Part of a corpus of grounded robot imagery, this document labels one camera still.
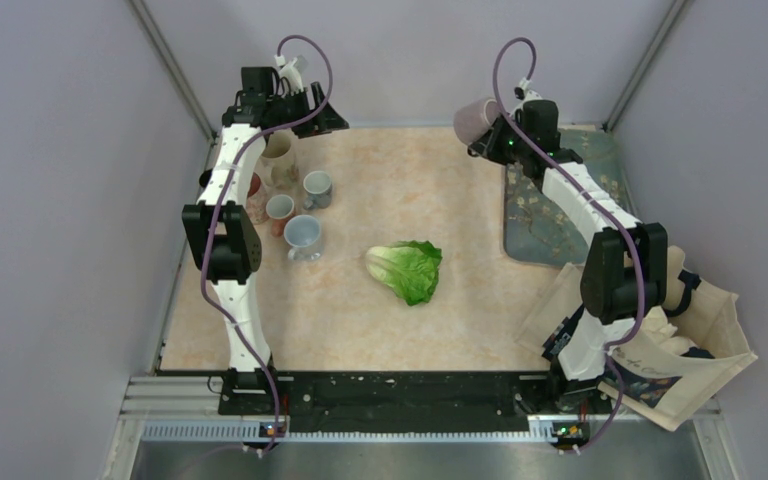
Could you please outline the mauve mug black handle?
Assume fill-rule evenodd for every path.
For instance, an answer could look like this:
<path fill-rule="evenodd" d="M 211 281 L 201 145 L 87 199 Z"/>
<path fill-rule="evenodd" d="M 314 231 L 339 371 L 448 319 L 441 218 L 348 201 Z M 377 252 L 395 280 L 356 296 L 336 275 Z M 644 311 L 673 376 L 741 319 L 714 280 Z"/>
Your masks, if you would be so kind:
<path fill-rule="evenodd" d="M 454 133 L 461 143 L 470 145 L 492 128 L 499 115 L 500 108 L 495 99 L 486 97 L 476 100 L 455 113 Z"/>

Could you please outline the blue grey mug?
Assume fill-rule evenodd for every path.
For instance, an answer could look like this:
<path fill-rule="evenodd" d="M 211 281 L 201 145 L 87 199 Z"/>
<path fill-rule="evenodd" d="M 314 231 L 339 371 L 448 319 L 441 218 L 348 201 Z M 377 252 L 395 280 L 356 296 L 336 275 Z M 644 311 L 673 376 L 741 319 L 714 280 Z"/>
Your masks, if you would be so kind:
<path fill-rule="evenodd" d="M 302 182 L 305 191 L 303 208 L 307 211 L 328 208 L 333 199 L 331 176 L 321 170 L 308 173 Z"/>

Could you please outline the cream tall mug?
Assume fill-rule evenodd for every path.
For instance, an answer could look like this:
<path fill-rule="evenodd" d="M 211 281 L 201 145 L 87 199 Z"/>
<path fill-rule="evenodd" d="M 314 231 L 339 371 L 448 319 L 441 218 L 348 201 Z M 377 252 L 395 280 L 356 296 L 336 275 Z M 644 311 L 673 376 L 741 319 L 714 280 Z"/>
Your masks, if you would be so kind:
<path fill-rule="evenodd" d="M 264 183 L 277 190 L 290 190 L 299 181 L 294 136 L 286 131 L 272 134 L 261 154 L 261 178 Z"/>

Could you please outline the terracotta pink mug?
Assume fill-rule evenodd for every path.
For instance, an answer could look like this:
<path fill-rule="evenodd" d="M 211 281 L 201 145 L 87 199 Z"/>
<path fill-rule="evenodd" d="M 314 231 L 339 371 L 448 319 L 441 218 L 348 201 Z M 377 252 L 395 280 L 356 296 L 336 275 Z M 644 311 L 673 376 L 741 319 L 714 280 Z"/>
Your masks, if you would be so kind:
<path fill-rule="evenodd" d="M 287 223 L 297 214 L 295 200 L 288 194 L 272 196 L 265 211 L 271 221 L 270 234 L 275 238 L 283 236 Z"/>

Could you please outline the large pink mug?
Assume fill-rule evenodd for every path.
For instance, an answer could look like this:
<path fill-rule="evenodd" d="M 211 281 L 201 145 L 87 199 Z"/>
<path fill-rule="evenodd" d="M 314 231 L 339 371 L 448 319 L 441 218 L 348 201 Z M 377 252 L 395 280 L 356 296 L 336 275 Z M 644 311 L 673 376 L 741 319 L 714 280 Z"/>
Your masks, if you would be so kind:
<path fill-rule="evenodd" d="M 245 212 L 253 225 L 263 224 L 269 219 L 266 212 L 268 200 L 269 194 L 263 181 L 257 173 L 254 173 L 245 203 Z"/>

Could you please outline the pale blue glass mug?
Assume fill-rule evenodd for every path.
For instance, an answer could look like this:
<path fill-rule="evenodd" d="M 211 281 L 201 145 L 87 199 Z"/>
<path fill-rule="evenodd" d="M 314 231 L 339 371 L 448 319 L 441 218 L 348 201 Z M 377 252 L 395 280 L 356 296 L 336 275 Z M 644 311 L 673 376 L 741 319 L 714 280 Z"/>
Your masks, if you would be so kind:
<path fill-rule="evenodd" d="M 311 215 L 298 215 L 288 221 L 284 240 L 289 245 L 291 261 L 315 261 L 324 251 L 323 230 L 320 221 Z"/>

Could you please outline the brown patterned mug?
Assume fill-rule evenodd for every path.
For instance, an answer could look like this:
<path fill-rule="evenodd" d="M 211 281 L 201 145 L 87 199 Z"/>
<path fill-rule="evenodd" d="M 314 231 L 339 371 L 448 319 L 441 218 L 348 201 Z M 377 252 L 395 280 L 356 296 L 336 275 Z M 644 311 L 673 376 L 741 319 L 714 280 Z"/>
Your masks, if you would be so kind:
<path fill-rule="evenodd" d="M 198 183 L 199 183 L 199 186 L 200 186 L 202 189 L 205 189 L 205 188 L 207 187 L 207 185 L 209 184 L 209 181 L 211 180 L 211 176 L 212 176 L 212 170 L 211 170 L 211 169 L 207 169 L 207 170 L 205 170 L 205 171 L 204 171 L 204 172 L 203 172 L 203 173 L 202 173 L 202 174 L 199 176 L 199 179 L 198 179 Z"/>

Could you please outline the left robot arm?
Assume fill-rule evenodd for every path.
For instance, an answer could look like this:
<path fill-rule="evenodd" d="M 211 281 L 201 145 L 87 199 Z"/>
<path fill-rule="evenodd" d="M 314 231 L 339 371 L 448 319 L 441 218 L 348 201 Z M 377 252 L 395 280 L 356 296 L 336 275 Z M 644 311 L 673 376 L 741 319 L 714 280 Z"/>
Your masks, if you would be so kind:
<path fill-rule="evenodd" d="M 328 103 L 329 91 L 304 85 L 295 62 L 280 67 L 244 67 L 241 89 L 222 116 L 218 156 L 203 175 L 198 200 L 184 206 L 182 222 L 200 288 L 222 316 L 231 361 L 222 398 L 242 392 L 257 413 L 279 404 L 280 386 L 268 366 L 271 352 L 258 312 L 256 273 L 261 238 L 245 210 L 256 166 L 272 136 L 291 131 L 307 138 L 347 128 Z"/>

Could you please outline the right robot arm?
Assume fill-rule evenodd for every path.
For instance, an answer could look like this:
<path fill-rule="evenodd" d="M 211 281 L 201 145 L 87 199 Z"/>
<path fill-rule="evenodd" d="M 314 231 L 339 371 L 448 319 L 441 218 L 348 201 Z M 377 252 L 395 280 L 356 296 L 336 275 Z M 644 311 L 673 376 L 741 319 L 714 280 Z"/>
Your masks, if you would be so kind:
<path fill-rule="evenodd" d="M 518 165 L 584 238 L 588 253 L 579 284 L 581 315 L 552 361 L 549 404 L 572 412 L 587 387 L 604 375 L 612 351 L 629 342 L 644 317 L 665 300 L 668 236 L 619 206 L 591 177 L 582 157 L 561 145 L 557 105 L 524 101 L 513 114 L 494 100 L 478 104 L 468 152 L 500 165 Z"/>

